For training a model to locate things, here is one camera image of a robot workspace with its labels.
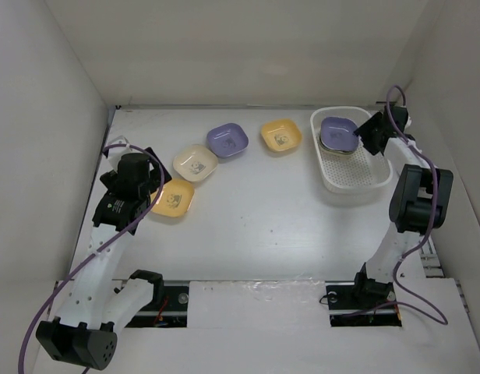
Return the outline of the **white perforated plastic bin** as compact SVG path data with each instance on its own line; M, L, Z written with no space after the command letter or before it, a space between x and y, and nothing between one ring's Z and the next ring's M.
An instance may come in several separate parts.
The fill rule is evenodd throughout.
M309 123L312 140L326 188L333 193L362 194L387 185L393 178L394 171L381 153L371 155L362 143L359 143L358 149L350 157L332 156L319 149L322 146L319 141L321 121L330 116L348 118L361 126L372 114L353 106L320 108L311 114Z

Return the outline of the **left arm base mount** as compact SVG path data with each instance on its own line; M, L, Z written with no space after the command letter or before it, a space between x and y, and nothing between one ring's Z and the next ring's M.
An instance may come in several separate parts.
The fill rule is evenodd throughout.
M188 306L189 282L165 282L161 302L141 308L126 328L185 328Z

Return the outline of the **green panda plate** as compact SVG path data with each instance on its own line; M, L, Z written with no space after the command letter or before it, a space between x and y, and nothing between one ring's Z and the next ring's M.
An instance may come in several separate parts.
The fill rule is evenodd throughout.
M332 156L338 156L338 157L350 157L355 153L355 151L332 150L332 149L328 149L324 146L321 146L319 149L325 154L329 154L329 155L332 155Z

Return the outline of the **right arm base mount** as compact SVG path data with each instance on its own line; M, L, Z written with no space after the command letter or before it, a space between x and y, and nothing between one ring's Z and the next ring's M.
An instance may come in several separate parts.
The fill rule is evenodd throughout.
M402 326L395 305L372 311L372 308L387 303L387 300L378 295L355 295L354 281L327 281L325 288L319 303L328 307L332 327Z

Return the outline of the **cream panda plate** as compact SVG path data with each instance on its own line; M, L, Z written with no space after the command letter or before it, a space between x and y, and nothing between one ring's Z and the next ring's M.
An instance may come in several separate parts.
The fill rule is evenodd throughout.
M187 146L173 160L173 168L188 182L201 182L215 171L217 166L217 156L199 144Z

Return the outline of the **purple panda plate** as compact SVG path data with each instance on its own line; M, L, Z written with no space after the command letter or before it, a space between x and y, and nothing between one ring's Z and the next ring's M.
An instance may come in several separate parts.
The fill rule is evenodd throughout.
M358 126L348 118L330 116L321 121L319 141L329 151L354 153L359 140L355 135Z
M236 123L227 123L211 129L206 135L210 150L219 158L228 158L241 153L249 145L249 138Z

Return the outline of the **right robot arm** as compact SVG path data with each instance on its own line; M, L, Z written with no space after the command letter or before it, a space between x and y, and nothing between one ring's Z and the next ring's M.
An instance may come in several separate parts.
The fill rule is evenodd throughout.
M368 152L384 156L399 173L389 205L390 227L351 287L353 302L362 308L392 304L399 267L446 219L454 175L437 168L404 134L408 120L406 107L387 104L355 130Z

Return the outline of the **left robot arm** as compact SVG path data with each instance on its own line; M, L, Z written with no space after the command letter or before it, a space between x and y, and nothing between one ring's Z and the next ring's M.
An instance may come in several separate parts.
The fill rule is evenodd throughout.
M44 312L58 293L72 287L50 321L35 316L27 335L34 335L55 361L85 370L104 370L114 357L118 335L134 315L164 301L159 273L136 270L127 285L116 291L111 282L123 252L140 221L151 211L171 176L154 151L130 144L112 144L113 170L102 174L106 192L92 218L86 258L41 306Z

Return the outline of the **yellow panda plate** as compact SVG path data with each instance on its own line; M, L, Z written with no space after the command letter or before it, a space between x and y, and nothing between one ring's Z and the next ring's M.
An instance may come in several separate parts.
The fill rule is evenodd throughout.
M288 118L265 123L260 134L268 149L285 152L297 148L302 141L302 133L296 123Z
M161 197L152 208L149 219L155 223L176 225L185 219L195 195L194 186L174 178L163 187Z

